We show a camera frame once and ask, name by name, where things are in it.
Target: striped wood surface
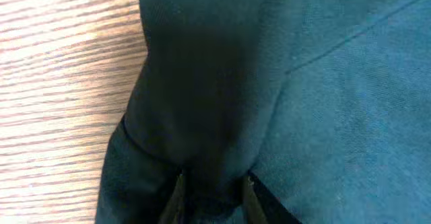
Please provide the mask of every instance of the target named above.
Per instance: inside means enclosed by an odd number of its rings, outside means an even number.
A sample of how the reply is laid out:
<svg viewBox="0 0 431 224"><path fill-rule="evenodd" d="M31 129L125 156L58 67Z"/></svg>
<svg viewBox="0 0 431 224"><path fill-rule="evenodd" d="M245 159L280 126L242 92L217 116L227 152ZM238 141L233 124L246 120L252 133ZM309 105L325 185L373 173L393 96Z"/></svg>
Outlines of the striped wood surface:
<svg viewBox="0 0 431 224"><path fill-rule="evenodd" d="M0 0L0 223L93 223L146 56L138 0Z"/></svg>

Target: wood grain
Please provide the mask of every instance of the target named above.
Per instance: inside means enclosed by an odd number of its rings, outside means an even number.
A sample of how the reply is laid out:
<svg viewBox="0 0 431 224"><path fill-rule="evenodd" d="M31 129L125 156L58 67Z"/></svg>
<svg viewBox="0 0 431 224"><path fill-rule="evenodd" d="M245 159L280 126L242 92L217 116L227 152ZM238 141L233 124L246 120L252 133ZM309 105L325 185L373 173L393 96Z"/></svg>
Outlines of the wood grain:
<svg viewBox="0 0 431 224"><path fill-rule="evenodd" d="M0 223L93 223L146 56L138 0L0 0Z"/></svg>

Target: wrinkled fabric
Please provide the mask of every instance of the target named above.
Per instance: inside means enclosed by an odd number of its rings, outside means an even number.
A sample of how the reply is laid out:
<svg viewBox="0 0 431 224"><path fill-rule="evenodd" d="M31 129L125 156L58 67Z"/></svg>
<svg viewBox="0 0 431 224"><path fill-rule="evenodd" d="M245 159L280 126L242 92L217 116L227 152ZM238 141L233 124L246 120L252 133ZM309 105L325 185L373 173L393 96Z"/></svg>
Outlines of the wrinkled fabric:
<svg viewBox="0 0 431 224"><path fill-rule="evenodd" d="M179 169L225 223L249 170L303 223L431 221L431 0L140 6L149 54L96 222L157 219Z"/></svg>

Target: wooden table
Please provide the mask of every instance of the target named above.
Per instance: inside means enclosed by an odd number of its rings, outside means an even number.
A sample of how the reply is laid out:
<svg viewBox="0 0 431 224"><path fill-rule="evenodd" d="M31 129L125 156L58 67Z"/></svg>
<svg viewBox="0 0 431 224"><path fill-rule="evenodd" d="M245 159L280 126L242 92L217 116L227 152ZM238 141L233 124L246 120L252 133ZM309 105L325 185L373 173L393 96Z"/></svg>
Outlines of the wooden table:
<svg viewBox="0 0 431 224"><path fill-rule="evenodd" d="M0 223L93 223L146 56L138 0L0 0Z"/></svg>

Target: seam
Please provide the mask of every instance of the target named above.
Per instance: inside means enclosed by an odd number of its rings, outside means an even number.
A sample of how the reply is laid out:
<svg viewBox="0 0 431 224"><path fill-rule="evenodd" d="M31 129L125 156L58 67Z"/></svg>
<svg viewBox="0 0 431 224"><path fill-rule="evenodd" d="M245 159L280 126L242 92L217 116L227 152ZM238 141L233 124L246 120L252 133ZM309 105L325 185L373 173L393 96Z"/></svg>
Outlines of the seam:
<svg viewBox="0 0 431 224"><path fill-rule="evenodd" d="M354 41L355 39L361 37L362 35L365 35L366 33L368 33L369 31L371 31L374 27L378 26L379 24L387 21L390 17L393 17L394 15L397 15L398 13L401 13L403 10L407 9L408 7L411 7L412 5L415 5L416 3L420 2L421 0L411 0L410 2L407 2L405 5L402 5L400 7L398 7L397 9L395 9L394 11L386 14L384 17L380 18L379 20L377 20L376 22L374 22L372 25L364 28L363 30L361 30L360 32L347 37L345 40L343 40L342 42L336 44L335 46L332 46L329 50L325 51L324 53L316 56L315 58L301 64L298 65L296 67L294 67L293 69L287 70L286 72L284 72L285 76L289 75L290 73L293 73L303 67L309 66L313 63L315 63L316 61L324 58L325 56L331 54L332 52L336 51L337 49L342 48L343 46L345 46L346 44Z"/></svg>

